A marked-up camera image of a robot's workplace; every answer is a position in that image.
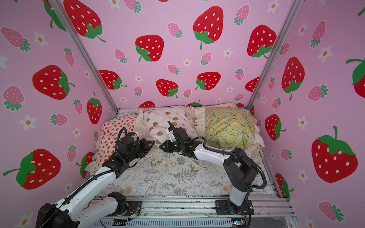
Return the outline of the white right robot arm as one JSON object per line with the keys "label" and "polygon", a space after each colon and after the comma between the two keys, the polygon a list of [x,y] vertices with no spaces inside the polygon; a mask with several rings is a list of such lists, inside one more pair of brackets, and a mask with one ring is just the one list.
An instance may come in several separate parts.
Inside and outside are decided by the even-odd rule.
{"label": "white right robot arm", "polygon": [[250,212],[249,195],[251,191],[266,187],[265,174],[258,164],[240,148],[232,151],[221,150],[207,145],[204,137],[190,138],[187,132],[176,128],[168,121],[166,130],[169,139],[159,146],[165,153],[177,153],[193,160],[211,162],[224,168],[231,184],[232,192],[227,200],[227,209],[218,209],[228,214]]}

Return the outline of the white strawberry print pillow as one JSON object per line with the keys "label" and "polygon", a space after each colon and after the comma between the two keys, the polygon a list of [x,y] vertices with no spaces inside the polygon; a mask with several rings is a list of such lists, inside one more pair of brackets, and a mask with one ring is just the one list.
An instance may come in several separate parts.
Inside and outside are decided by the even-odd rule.
{"label": "white strawberry print pillow", "polygon": [[125,127],[128,133],[135,130],[136,119],[137,114],[132,113],[102,124],[99,139],[96,143],[96,153],[93,155],[92,161],[86,166],[86,171],[90,173],[90,176],[95,174],[115,152],[117,136],[121,129]]}

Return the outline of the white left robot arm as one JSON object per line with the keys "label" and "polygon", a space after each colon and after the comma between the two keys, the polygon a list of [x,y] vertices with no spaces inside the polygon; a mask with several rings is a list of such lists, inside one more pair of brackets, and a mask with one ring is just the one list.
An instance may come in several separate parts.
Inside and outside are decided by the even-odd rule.
{"label": "white left robot arm", "polygon": [[131,216],[126,196],[113,192],[101,202],[90,202],[107,185],[130,168],[130,162],[144,158],[152,149],[154,141],[125,136],[118,139],[115,152],[102,167],[85,183],[66,198],[55,204],[46,203],[37,215],[37,228],[87,228],[108,215]]}

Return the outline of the teal lemon print pillow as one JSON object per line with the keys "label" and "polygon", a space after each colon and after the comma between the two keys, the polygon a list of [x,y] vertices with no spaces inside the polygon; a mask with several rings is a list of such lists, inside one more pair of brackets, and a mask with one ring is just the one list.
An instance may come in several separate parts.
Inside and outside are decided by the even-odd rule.
{"label": "teal lemon print pillow", "polygon": [[255,119],[242,108],[205,109],[205,138],[210,147],[222,150],[247,150],[255,141]]}

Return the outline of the white cookie print pillow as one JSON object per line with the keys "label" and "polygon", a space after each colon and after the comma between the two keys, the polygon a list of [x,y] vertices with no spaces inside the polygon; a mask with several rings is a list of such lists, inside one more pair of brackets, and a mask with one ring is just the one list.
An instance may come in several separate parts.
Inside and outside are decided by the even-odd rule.
{"label": "white cookie print pillow", "polygon": [[181,127],[190,138],[198,136],[194,122],[187,115],[185,106],[178,105],[140,110],[136,119],[135,132],[141,138],[155,141],[153,149],[147,155],[147,159],[152,164],[164,162],[162,159],[163,151],[159,149],[159,146],[170,139],[167,133],[167,129],[170,127],[169,122],[176,128]]}

